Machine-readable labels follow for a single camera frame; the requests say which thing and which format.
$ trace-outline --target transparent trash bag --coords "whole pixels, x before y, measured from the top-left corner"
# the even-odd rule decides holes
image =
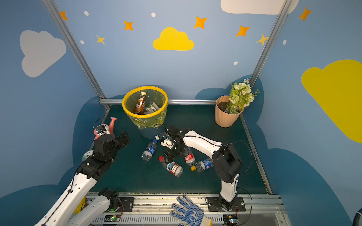
[[[134,113],[136,103],[142,91],[146,92],[145,109],[154,102],[159,107],[158,111],[145,115]],[[154,86],[143,86],[127,93],[123,98],[122,107],[139,129],[145,129],[146,127],[158,128],[165,120],[167,103],[167,94],[162,89]]]

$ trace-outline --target brown bottle in trash can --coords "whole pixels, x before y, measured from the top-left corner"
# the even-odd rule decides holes
[[[136,103],[136,108],[135,108],[135,114],[139,114],[141,112],[143,112],[144,109],[144,99],[146,99],[146,92],[141,92],[141,95],[139,96],[139,99]]]

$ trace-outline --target potted plant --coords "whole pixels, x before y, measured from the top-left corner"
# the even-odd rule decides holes
[[[231,86],[229,96],[222,96],[216,100],[215,106],[215,122],[221,127],[230,127],[239,117],[240,113],[254,101],[259,93],[251,92],[249,79],[243,82],[235,82]]]

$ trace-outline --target work glove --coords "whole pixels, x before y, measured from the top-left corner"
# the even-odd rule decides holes
[[[178,226],[211,226],[212,220],[205,217],[203,210],[194,204],[187,195],[178,196],[177,201],[182,205],[173,203],[171,207],[176,211],[171,211],[170,215],[182,220],[186,224]]]

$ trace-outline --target pink flower pot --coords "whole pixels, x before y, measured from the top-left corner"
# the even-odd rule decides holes
[[[219,109],[218,104],[224,101],[229,101],[229,96],[222,96],[216,100],[215,106],[215,122],[221,127],[230,127],[239,117],[238,114],[228,114]]]

